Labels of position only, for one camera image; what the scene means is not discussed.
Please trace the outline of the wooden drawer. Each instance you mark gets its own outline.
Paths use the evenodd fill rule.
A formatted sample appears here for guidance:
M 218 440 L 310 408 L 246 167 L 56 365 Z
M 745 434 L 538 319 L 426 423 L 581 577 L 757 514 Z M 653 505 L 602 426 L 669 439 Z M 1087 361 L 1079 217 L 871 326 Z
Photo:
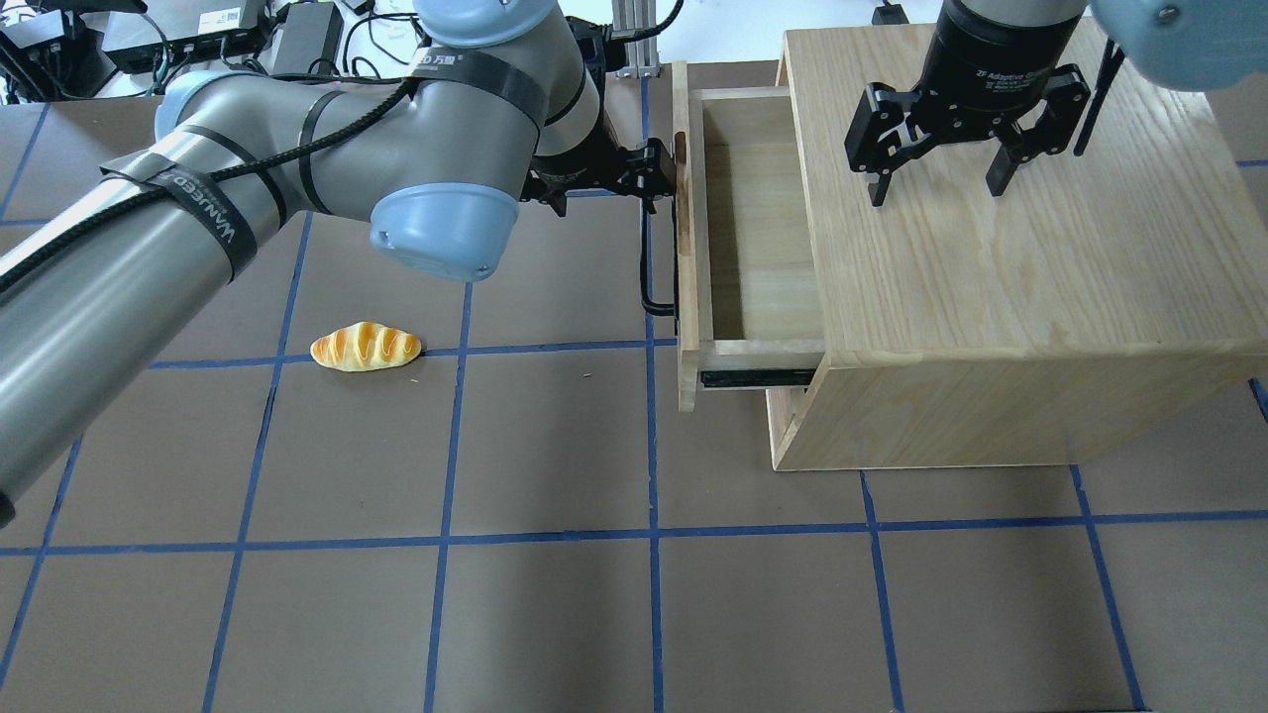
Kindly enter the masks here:
M 824 326 L 792 100 L 672 77 L 678 409 L 705 391 L 808 384 Z

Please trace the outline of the wooden drawer cabinet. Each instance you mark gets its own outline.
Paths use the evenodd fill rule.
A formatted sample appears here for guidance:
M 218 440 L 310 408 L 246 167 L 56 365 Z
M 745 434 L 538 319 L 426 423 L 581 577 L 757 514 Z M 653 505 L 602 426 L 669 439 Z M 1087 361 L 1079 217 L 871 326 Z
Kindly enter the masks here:
M 846 127 L 931 38 L 784 36 L 825 348 L 767 398 L 775 469 L 1079 463 L 1264 376 L 1265 226 L 1200 93 L 1125 67 L 1084 156 L 992 197 L 995 142 L 936 148 L 870 203 Z

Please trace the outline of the toy bread loaf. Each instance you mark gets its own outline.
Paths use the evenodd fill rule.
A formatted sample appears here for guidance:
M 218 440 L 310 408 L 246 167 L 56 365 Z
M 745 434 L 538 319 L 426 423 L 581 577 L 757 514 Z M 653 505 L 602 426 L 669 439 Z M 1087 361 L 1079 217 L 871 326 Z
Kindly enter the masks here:
M 416 335 L 368 321 L 337 329 L 309 348 L 309 356 L 318 365 L 353 373 L 407 365 L 422 353 L 424 345 Z

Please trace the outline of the black power brick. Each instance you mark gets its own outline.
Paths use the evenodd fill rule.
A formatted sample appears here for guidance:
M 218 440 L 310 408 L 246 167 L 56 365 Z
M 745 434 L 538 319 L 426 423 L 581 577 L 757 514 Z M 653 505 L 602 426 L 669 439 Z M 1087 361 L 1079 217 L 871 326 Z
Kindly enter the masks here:
M 273 15 L 271 75 L 335 75 L 344 14 L 331 1 L 289 3 Z

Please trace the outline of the brown paper mat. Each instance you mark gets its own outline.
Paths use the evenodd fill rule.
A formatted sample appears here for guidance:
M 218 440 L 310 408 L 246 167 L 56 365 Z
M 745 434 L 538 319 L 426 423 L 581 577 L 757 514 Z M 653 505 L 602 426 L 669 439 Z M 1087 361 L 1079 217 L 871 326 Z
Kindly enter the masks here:
M 1083 466 L 775 473 L 666 211 L 476 287 L 299 214 L 3 532 L 5 712 L 1265 709 L 1265 383 Z M 361 321 L 422 356 L 333 370 Z

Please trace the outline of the black network switch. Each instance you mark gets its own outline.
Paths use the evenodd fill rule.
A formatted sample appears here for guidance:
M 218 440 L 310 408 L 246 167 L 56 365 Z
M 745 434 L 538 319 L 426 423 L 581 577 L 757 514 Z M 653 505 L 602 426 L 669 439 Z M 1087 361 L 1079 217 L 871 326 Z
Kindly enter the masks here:
M 145 14 L 108 16 L 101 51 L 120 72 L 139 75 L 257 53 L 270 30 L 266 1 L 150 1 Z

